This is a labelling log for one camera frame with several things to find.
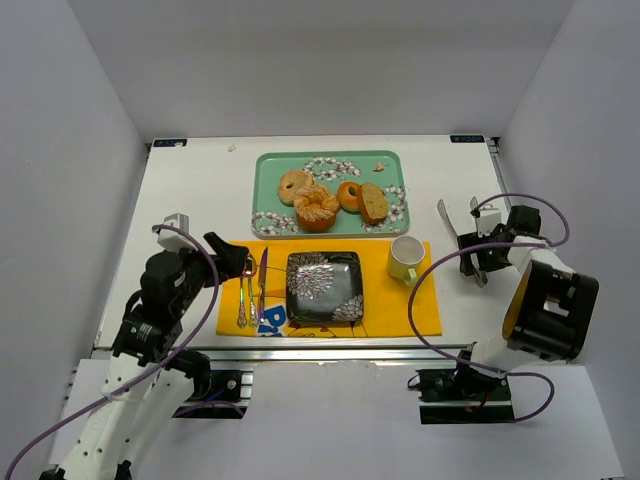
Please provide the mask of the brown bread loaf slice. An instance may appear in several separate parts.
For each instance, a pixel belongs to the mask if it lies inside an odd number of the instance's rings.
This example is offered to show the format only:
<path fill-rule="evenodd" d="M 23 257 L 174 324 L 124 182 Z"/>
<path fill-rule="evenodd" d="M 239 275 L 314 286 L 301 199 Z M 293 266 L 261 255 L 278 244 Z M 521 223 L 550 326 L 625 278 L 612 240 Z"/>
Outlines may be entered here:
<path fill-rule="evenodd" d="M 382 222 L 388 213 L 385 193 L 375 184 L 367 182 L 358 188 L 357 201 L 363 220 L 370 225 Z"/>

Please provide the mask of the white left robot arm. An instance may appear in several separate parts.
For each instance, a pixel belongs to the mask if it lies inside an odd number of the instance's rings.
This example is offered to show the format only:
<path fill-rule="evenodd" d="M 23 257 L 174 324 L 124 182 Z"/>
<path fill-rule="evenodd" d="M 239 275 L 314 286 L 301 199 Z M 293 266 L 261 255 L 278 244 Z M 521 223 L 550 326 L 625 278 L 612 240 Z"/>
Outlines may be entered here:
<path fill-rule="evenodd" d="M 199 293 L 240 277 L 244 246 L 213 232 L 199 244 L 186 231 L 155 226 L 161 252 L 151 256 L 128 300 L 101 397 L 85 412 L 74 446 L 44 479 L 132 479 L 161 430 L 189 399 L 211 388 L 210 362 L 188 349 L 182 317 Z"/>

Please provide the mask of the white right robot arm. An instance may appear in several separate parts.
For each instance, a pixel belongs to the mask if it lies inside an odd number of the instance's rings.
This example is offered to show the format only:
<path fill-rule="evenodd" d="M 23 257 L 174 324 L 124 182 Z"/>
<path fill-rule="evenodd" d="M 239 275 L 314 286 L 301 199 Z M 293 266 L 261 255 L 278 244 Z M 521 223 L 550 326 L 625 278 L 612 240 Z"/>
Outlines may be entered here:
<path fill-rule="evenodd" d="M 582 351 L 599 283 L 568 267 L 540 235 L 538 209 L 518 205 L 506 220 L 491 206 L 471 210 L 476 230 L 457 238 L 461 249 L 486 245 L 465 254 L 460 271 L 477 280 L 510 266 L 521 274 L 504 317 L 501 333 L 460 351 L 450 376 L 455 394 L 471 398 L 497 388 L 506 373 L 537 359 L 570 361 Z"/>

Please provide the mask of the iridescent spoon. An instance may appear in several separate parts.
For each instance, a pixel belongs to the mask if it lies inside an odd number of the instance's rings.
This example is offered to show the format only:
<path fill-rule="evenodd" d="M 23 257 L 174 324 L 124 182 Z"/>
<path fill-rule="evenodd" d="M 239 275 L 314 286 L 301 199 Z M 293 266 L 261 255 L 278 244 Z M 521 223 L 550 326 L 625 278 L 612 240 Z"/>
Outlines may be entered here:
<path fill-rule="evenodd" d="M 254 299 L 253 280 L 257 274 L 257 262 L 254 256 L 249 253 L 245 262 L 244 276 L 248 281 L 248 300 L 249 300 L 249 326 L 256 330 L 259 324 L 258 308 Z"/>

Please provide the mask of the iridescent knife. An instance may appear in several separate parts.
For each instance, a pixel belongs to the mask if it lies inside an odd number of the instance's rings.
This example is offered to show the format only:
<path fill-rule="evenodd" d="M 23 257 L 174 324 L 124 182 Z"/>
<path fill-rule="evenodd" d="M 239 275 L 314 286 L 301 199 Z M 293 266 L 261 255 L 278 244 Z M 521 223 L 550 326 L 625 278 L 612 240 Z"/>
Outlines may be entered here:
<path fill-rule="evenodd" d="M 265 296 L 266 296 L 266 276 L 268 269 L 268 252 L 269 248 L 265 247 L 260 263 L 259 263 L 259 272 L 258 272 L 258 286 L 259 286 L 259 296 L 258 296 L 258 321 L 259 324 L 263 324 L 265 321 L 264 311 L 265 311 Z"/>

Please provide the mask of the iridescent fork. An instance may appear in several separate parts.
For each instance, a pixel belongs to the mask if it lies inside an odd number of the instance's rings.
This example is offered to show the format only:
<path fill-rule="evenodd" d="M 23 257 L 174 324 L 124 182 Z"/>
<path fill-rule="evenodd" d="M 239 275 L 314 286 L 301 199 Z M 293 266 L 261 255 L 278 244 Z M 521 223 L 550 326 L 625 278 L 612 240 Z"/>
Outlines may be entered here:
<path fill-rule="evenodd" d="M 245 292 L 244 292 L 244 280 L 245 280 L 245 274 L 242 273 L 239 276 L 239 305 L 238 305 L 237 320 L 236 320 L 236 324 L 240 329 L 244 329 L 248 324 L 248 318 L 246 313 Z"/>

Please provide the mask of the pale yellow mug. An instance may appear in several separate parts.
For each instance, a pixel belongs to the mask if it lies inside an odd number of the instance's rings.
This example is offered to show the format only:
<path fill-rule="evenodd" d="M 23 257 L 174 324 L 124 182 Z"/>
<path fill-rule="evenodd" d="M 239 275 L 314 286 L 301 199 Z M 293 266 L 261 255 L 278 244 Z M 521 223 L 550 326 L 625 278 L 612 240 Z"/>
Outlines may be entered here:
<path fill-rule="evenodd" d="M 418 279 L 418 267 L 426 257 L 426 247 L 419 239 L 404 235 L 390 246 L 387 261 L 388 274 L 413 287 Z"/>

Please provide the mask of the black floral square plate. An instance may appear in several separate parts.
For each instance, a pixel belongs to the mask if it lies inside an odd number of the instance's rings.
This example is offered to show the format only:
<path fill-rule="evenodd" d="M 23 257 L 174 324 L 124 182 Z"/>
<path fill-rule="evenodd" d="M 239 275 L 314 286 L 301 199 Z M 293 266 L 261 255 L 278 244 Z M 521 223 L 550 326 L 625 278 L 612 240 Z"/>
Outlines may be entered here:
<path fill-rule="evenodd" d="M 362 267 L 353 251 L 290 254 L 285 292 L 287 317 L 296 323 L 354 323 L 364 317 Z"/>

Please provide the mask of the plain pale bagel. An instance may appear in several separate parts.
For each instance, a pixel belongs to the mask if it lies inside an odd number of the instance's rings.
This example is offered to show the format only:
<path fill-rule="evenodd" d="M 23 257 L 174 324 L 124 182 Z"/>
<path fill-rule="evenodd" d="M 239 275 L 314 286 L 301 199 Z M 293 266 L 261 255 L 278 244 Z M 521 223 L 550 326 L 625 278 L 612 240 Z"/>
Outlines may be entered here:
<path fill-rule="evenodd" d="M 285 205 L 292 205 L 297 191 L 314 184 L 313 176 L 302 169 L 294 169 L 285 173 L 279 182 L 277 193 Z"/>

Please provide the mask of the left blue table label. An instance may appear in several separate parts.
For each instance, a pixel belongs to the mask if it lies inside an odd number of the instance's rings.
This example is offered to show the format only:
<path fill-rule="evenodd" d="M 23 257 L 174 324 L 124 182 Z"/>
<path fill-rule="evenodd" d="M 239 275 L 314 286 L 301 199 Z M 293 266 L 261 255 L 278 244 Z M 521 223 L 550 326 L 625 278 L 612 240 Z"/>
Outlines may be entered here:
<path fill-rule="evenodd" d="M 187 145 L 186 138 L 155 139 L 153 148 L 181 148 Z"/>

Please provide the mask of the blue table label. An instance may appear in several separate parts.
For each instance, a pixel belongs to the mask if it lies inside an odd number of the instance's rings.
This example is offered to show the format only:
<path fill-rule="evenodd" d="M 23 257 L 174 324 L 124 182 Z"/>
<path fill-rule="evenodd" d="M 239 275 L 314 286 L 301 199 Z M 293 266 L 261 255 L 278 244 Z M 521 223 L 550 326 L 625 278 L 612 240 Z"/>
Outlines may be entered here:
<path fill-rule="evenodd" d="M 186 138 L 155 139 L 153 148 L 181 148 L 187 145 Z"/>
<path fill-rule="evenodd" d="M 453 134 L 449 136 L 452 143 L 484 143 L 483 135 Z"/>

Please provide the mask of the right blue table label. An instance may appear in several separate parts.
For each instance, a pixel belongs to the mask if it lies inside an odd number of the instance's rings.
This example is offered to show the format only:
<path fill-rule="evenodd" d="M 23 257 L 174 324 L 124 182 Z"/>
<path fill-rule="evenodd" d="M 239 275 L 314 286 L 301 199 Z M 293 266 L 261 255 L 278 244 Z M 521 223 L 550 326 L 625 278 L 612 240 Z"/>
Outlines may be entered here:
<path fill-rule="evenodd" d="M 449 136 L 452 143 L 484 143 L 483 135 L 453 134 Z"/>

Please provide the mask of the small glazed orange donut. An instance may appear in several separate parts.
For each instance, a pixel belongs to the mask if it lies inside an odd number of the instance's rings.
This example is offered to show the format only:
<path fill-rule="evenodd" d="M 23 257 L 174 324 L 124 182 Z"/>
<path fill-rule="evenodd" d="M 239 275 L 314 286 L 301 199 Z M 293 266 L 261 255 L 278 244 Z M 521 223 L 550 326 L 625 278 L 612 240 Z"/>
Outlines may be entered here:
<path fill-rule="evenodd" d="M 349 213 L 359 213 L 358 193 L 360 185 L 356 182 L 342 182 L 337 190 L 336 197 L 340 207 Z"/>

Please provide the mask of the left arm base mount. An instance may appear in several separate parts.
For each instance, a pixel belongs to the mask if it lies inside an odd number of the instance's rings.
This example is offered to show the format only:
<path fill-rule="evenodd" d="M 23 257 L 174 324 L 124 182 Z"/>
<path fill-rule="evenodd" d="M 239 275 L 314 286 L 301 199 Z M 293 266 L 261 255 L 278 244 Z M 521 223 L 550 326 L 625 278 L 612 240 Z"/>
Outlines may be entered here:
<path fill-rule="evenodd" d="M 195 350 L 181 351 L 166 370 L 181 372 L 193 388 L 174 418 L 241 419 L 246 413 L 247 407 L 241 406 L 243 371 L 214 368 L 207 355 Z"/>

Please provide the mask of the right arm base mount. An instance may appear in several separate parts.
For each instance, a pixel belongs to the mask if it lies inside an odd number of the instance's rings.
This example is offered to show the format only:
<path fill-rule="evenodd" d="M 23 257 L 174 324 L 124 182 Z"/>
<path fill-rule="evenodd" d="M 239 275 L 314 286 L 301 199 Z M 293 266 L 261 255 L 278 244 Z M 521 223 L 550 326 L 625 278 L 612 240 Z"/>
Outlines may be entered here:
<path fill-rule="evenodd" d="M 515 419 L 505 375 L 491 376 L 457 362 L 417 370 L 407 388 L 418 393 L 423 425 L 500 424 Z"/>

